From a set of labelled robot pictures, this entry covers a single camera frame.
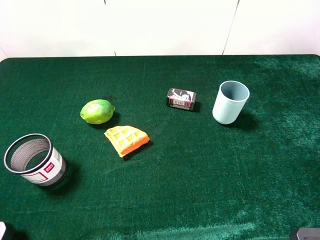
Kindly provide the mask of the orange waffle piece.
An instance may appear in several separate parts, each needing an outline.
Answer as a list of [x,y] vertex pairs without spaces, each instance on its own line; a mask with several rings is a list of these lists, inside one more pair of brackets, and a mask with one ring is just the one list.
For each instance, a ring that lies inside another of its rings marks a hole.
[[104,135],[121,158],[150,141],[146,132],[129,125],[109,128]]

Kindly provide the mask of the black mesh pen holder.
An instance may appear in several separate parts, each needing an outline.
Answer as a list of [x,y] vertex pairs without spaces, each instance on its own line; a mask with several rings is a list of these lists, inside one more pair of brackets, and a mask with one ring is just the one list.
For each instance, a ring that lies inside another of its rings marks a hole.
[[62,155],[44,134],[31,133],[15,140],[4,154],[4,166],[39,188],[59,184],[68,172]]

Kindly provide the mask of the light blue plastic cup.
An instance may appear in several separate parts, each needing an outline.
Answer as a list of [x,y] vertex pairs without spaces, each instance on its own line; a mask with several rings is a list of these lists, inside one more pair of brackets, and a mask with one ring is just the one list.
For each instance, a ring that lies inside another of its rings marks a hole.
[[212,109],[213,118],[220,124],[232,124],[239,116],[250,91],[241,82],[228,80],[220,84]]

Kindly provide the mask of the green velvet table cloth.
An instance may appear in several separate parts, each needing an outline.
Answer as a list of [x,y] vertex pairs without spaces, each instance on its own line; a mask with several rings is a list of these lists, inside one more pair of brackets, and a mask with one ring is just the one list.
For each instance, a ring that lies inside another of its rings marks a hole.
[[[220,124],[221,83],[250,96]],[[193,111],[166,104],[196,92]],[[85,104],[112,118],[90,124]],[[104,135],[131,126],[148,143],[120,157]],[[0,64],[0,152],[48,136],[68,165],[41,189],[0,168],[0,219],[16,240],[286,240],[320,225],[317,55],[8,58]]]

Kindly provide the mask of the black pink small box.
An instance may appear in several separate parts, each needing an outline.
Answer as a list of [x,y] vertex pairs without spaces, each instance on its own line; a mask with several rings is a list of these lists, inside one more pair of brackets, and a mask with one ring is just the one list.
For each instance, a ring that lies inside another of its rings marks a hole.
[[170,88],[166,96],[166,105],[171,108],[193,111],[197,93],[194,91]]

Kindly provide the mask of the dark device bottom right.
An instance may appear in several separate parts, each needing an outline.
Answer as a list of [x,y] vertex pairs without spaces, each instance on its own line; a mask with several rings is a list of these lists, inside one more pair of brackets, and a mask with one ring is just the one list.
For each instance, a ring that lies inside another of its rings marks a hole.
[[320,240],[319,227],[294,228],[289,235],[290,240]]

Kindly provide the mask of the black white object bottom left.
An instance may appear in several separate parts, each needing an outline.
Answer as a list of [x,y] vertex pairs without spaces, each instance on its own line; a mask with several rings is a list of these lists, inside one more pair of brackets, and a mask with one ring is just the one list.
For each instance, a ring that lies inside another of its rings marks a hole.
[[12,240],[14,231],[15,230],[10,223],[0,222],[0,240]]

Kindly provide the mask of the green lime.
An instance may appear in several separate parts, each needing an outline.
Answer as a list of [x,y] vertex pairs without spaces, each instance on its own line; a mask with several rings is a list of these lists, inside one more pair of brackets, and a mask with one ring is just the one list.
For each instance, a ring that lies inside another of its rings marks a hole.
[[112,118],[115,109],[115,106],[108,100],[96,99],[82,107],[80,116],[87,123],[98,125],[108,122]]

